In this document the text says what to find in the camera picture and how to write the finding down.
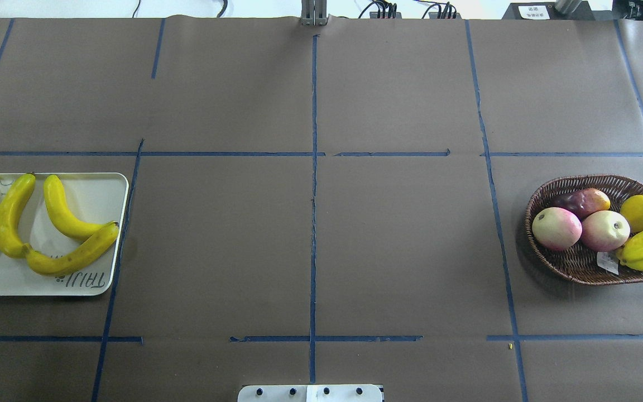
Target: metal bracket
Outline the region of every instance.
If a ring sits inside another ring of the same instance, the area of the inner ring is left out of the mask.
[[[383,386],[372,384],[245,386],[237,402],[383,402]]]
[[[327,0],[301,0],[301,24],[327,25]]]

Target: price tag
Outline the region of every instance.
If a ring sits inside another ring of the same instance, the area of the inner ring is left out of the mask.
[[[517,10],[526,20],[549,20],[547,6],[518,6]]]
[[[597,265],[615,275],[620,274],[620,261],[613,252],[598,252]]]

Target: tray logo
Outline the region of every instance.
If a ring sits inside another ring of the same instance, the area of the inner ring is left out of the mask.
[[[74,272],[71,275],[57,276],[56,282],[65,288],[102,288],[107,280],[105,272]]]

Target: metal cylinder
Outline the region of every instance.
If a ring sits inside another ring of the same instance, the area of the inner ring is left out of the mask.
[[[561,15],[571,15],[574,10],[577,10],[582,0],[557,0],[554,3],[554,9]]]

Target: white plate with bolts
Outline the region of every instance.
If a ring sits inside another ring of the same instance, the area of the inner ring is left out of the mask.
[[[237,402],[383,402],[383,386],[373,384],[329,384],[296,386],[245,386]]]
[[[13,181],[23,173],[0,173],[0,202]],[[44,180],[57,175],[66,189],[66,201],[72,213],[82,221],[121,224],[128,199],[128,179],[120,173],[35,173],[36,186],[23,209],[18,235],[23,242],[51,257],[69,254],[81,244],[54,227],[44,204]],[[13,259],[0,251],[0,296],[93,296],[111,285],[118,244],[115,244],[88,267],[62,277],[42,276],[33,272],[25,259]]]

